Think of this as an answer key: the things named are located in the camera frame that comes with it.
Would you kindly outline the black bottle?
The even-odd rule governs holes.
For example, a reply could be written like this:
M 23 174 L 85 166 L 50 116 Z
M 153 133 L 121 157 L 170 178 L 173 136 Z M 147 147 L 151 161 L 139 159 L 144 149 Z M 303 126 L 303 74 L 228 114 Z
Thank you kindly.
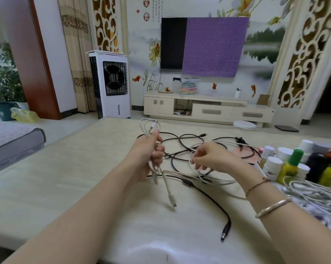
M 312 153 L 306 162 L 306 165 L 310 168 L 310 171 L 306 175 L 306 180 L 317 183 L 329 163 L 330 159 L 327 156 L 318 152 Z

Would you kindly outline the white air cooler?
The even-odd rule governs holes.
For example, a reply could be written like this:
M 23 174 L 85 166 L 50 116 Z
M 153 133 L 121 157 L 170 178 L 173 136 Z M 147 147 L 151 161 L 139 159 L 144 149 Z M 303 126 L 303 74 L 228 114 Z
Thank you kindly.
M 98 119 L 129 119 L 131 100 L 128 57 L 108 51 L 87 52 L 90 60 Z

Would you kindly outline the green potted plant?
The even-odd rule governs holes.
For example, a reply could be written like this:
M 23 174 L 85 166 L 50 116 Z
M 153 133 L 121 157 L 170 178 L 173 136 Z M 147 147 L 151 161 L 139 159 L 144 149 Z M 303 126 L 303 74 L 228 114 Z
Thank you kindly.
M 27 102 L 10 44 L 2 42 L 0 49 L 0 102 Z

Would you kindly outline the beige patterned curtain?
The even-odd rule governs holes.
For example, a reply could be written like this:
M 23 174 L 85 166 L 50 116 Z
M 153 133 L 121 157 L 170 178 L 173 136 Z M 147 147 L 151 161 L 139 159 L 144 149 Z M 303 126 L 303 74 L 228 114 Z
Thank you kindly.
M 88 52 L 93 49 L 87 0 L 57 0 L 77 102 L 81 113 L 96 111 Z

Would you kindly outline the silver bangle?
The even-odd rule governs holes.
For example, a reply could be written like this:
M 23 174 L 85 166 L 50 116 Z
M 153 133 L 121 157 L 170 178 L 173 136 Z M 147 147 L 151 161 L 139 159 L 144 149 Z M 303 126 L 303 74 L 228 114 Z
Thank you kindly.
M 278 208 L 280 208 L 280 207 L 282 207 L 282 206 L 284 206 L 284 205 L 286 205 L 290 202 L 292 202 L 292 198 L 291 198 L 291 196 L 288 195 L 285 199 L 283 199 L 283 200 L 281 200 L 281 201 L 279 201 L 279 202 L 277 202 L 273 205 L 270 205 L 265 209 L 262 209 L 260 212 L 258 212 L 255 215 L 255 218 L 260 219 L 261 217 L 275 211 L 276 209 L 278 209 Z

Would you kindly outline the grey mattress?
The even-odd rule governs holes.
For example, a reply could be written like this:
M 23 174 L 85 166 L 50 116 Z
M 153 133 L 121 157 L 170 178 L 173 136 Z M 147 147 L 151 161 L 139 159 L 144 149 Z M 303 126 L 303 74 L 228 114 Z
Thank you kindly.
M 34 124 L 0 122 L 0 171 L 44 147 L 46 134 Z

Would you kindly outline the black floor scale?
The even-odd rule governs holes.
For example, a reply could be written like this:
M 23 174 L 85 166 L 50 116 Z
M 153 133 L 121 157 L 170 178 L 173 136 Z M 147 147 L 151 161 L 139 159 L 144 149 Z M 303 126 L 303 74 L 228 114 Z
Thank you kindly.
M 294 132 L 294 133 L 298 133 L 299 129 L 292 127 L 292 126 L 286 126 L 286 125 L 274 125 L 275 128 L 277 128 L 278 130 L 281 130 L 283 132 Z

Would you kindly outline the stack of colourful cloths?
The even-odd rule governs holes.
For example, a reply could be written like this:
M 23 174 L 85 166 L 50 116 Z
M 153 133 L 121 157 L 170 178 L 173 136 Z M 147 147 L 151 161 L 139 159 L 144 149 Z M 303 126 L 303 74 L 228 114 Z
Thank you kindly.
M 199 78 L 184 78 L 181 81 L 180 94 L 194 95 L 198 91 L 198 84 L 201 82 Z

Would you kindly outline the red-brown wooden door frame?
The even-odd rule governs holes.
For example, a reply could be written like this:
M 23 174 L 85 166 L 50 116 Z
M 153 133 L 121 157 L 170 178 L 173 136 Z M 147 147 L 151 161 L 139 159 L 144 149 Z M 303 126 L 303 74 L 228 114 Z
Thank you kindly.
M 34 0 L 0 0 L 0 9 L 29 108 L 40 118 L 60 120 Z

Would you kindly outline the person's left forearm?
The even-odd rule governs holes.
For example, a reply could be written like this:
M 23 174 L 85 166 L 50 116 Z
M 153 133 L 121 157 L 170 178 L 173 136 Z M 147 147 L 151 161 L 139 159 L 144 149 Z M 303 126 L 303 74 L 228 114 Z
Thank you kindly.
M 97 264 L 132 186 L 148 164 L 122 161 L 2 264 Z

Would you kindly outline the small white jar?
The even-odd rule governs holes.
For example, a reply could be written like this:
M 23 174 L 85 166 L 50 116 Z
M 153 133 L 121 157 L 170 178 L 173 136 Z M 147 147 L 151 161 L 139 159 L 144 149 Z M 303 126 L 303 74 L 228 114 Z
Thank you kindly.
M 276 150 L 275 157 L 282 160 L 283 163 L 288 162 L 294 150 L 286 147 L 278 147 Z
M 262 150 L 261 158 L 267 159 L 268 157 L 273 156 L 274 153 L 275 153 L 275 148 L 272 146 L 266 145 Z
M 307 177 L 307 174 L 310 172 L 310 167 L 303 164 L 303 163 L 299 163 L 297 166 L 297 175 L 296 177 L 301 180 L 304 181 Z
M 304 152 L 304 155 L 311 155 L 314 147 L 314 142 L 310 140 L 302 140 L 300 142 L 300 145 L 297 147 L 297 149 L 300 149 Z

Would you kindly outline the purple cloth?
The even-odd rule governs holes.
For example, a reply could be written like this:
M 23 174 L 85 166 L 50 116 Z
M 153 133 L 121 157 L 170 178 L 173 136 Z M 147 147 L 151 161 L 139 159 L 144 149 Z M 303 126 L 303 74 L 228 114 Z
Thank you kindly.
M 187 18 L 182 73 L 234 78 L 249 20 L 249 17 Z

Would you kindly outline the white jar with printed label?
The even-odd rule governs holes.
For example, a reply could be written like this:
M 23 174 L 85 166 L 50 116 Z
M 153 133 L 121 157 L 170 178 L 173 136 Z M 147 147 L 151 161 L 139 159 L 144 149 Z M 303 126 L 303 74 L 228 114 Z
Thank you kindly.
M 262 168 L 262 171 L 270 181 L 277 181 L 282 166 L 283 161 L 281 159 L 274 156 L 269 156 Z

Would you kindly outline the person's right hand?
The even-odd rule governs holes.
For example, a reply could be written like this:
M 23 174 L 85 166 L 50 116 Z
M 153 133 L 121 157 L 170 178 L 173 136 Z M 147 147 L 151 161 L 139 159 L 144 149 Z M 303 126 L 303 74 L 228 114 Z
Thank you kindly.
M 246 195 L 254 191 L 263 191 L 263 189 L 271 186 L 269 181 L 264 179 L 254 167 L 226 150 L 223 146 L 215 142 L 203 144 L 212 144 L 212 169 L 220 173 L 227 173 L 233 177 Z

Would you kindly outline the yellow plastic bag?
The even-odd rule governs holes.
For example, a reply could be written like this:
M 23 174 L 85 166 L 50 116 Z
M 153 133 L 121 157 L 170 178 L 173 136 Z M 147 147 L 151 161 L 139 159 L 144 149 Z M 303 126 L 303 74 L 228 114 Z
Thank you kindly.
M 11 111 L 11 118 L 17 120 L 18 122 L 36 123 L 40 121 L 40 118 L 34 111 L 20 109 L 17 107 L 12 107 L 10 111 Z

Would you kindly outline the white round robot vacuum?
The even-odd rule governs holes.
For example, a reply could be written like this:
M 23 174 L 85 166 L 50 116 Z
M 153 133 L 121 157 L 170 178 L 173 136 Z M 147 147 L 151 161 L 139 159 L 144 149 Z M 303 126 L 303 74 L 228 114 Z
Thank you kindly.
M 234 121 L 233 126 L 240 129 L 246 129 L 246 130 L 255 130 L 257 128 L 255 123 L 249 122 L 249 121 Z

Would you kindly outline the person's left hand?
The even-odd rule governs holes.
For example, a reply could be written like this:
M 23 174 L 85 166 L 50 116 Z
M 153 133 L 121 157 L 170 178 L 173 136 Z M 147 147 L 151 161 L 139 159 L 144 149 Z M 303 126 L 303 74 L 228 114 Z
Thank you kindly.
M 121 162 L 132 186 L 146 178 L 151 168 L 163 162 L 165 147 L 161 143 L 148 147 L 147 138 L 146 135 L 138 137 Z

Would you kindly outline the person's right forearm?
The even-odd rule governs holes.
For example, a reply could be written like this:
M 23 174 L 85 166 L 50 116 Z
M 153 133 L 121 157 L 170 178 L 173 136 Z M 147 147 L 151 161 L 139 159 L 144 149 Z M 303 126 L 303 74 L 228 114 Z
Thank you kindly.
M 256 213 L 286 197 L 273 184 L 247 195 Z M 331 264 L 331 231 L 295 203 L 276 209 L 260 221 L 286 264 Z

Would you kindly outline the black wall television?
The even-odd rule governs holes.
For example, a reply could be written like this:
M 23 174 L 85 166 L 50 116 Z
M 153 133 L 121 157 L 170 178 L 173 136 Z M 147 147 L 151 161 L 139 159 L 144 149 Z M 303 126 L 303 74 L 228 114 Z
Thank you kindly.
M 186 17 L 162 18 L 160 68 L 181 70 L 187 30 Z

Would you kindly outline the cream television cabinet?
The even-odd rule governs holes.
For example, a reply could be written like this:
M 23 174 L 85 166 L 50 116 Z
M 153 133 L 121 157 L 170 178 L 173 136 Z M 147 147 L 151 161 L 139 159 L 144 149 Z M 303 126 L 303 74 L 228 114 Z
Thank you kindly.
M 271 123 L 275 112 L 267 105 L 249 104 L 232 96 L 158 92 L 145 93 L 143 106 L 144 115 L 156 119 L 229 125 L 235 121 L 250 121 L 258 128 Z

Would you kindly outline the pink round disc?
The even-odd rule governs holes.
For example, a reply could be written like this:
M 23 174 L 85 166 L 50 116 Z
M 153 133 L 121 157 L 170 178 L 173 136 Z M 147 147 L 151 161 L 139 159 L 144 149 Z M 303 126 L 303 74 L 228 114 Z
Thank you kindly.
M 255 164 L 261 160 L 260 154 L 255 152 L 249 147 L 236 147 L 232 151 L 235 155 L 242 158 L 244 161 L 250 164 Z

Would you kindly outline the white carved lattice panel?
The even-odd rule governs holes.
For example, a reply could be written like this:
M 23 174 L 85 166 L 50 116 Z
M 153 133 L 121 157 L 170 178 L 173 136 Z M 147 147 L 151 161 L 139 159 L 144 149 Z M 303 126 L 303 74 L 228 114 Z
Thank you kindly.
M 128 54 L 126 0 L 87 0 L 93 50 Z
M 312 117 L 331 75 L 331 0 L 294 0 L 270 85 L 273 124 Z

